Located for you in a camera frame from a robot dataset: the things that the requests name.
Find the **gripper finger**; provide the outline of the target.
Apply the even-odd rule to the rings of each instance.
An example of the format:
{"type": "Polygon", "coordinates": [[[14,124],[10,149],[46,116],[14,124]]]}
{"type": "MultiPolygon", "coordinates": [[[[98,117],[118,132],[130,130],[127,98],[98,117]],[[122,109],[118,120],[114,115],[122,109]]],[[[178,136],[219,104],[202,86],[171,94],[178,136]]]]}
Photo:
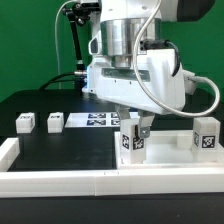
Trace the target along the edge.
{"type": "Polygon", "coordinates": [[[148,138],[155,114],[148,111],[139,111],[138,115],[138,135],[140,138],[148,138]]]}
{"type": "Polygon", "coordinates": [[[116,112],[120,120],[128,120],[130,119],[129,107],[124,105],[118,105],[116,108],[116,112]]]}

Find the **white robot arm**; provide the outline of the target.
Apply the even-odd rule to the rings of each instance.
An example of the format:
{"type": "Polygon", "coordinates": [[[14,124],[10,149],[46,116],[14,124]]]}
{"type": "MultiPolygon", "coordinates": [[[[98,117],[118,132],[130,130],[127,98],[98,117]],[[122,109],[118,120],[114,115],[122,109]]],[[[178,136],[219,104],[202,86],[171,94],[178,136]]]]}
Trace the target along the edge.
{"type": "Polygon", "coordinates": [[[82,0],[90,7],[92,40],[85,92],[118,105],[122,124],[139,110],[138,136],[147,138],[156,114],[202,117],[183,110],[185,95],[205,77],[182,68],[178,48],[160,35],[163,21],[198,21],[215,0],[82,0]]]}

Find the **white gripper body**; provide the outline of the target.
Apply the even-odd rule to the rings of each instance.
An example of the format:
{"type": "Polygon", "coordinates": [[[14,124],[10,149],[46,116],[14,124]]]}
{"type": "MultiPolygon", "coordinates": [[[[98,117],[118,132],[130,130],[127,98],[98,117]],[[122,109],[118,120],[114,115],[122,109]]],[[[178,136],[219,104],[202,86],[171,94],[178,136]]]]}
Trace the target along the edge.
{"type": "MultiPolygon", "coordinates": [[[[149,50],[137,56],[137,65],[150,93],[163,104],[181,111],[185,105],[184,78],[182,70],[172,76],[174,50],[149,50]]],[[[168,114],[142,90],[133,68],[113,68],[109,57],[95,57],[87,68],[87,77],[87,91],[99,99],[156,114],[168,114]]]]}

